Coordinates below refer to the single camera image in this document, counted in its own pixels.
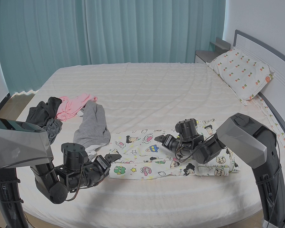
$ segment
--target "pillow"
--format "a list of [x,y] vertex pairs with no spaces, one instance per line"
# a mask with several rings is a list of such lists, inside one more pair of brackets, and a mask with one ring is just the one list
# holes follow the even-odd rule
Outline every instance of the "pillow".
[[228,84],[244,105],[274,77],[267,64],[236,47],[215,58],[209,67]]

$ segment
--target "mattress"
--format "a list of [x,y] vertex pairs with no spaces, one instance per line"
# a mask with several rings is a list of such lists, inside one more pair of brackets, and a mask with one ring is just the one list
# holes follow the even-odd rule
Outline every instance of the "mattress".
[[[19,116],[50,96],[70,98],[91,93],[103,105],[110,132],[173,129],[183,119],[212,119],[218,126],[241,112],[266,126],[272,124],[256,100],[244,106],[220,77],[199,63],[123,63],[61,68],[41,87]],[[54,165],[62,164],[61,144],[72,142],[82,118],[63,123],[51,145]],[[102,147],[98,154],[105,155]],[[229,176],[165,176],[153,180],[106,178],[80,190],[75,200],[52,204],[36,188],[29,167],[17,169],[23,209],[65,228],[86,227],[220,227],[261,210],[254,176],[239,160],[241,171]],[[285,180],[285,149],[281,148]]]

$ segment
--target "curtain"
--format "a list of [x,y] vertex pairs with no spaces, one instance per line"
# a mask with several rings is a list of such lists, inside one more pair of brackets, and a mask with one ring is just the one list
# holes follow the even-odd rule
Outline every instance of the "curtain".
[[224,20],[225,0],[0,0],[0,63],[10,93],[66,66],[192,63]]

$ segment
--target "gray nightstand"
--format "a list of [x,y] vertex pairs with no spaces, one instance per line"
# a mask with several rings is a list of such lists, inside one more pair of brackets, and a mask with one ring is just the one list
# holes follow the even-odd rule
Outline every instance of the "gray nightstand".
[[214,51],[199,51],[195,52],[195,63],[210,63],[218,55],[221,55],[230,50],[230,43],[220,38],[216,38],[215,42],[211,42],[215,46]]

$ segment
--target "floor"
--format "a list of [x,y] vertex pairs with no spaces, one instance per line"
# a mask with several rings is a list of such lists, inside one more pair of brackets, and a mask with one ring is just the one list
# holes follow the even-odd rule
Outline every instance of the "floor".
[[[0,118],[8,119],[8,120],[16,120],[20,113],[23,111],[23,109],[26,107],[28,102],[34,97],[34,94],[28,94],[28,95],[15,95],[14,97],[10,98],[8,102],[3,106],[3,108],[0,110]],[[29,222],[35,227],[35,228],[61,228],[59,226],[55,226],[52,224],[49,224],[43,220],[40,220],[32,215],[27,214],[27,218]],[[256,213],[255,215],[245,219],[241,220],[239,222],[223,226],[221,228],[262,228],[262,218],[263,218],[263,212],[260,211]],[[5,227],[4,219],[0,213],[0,227]]]

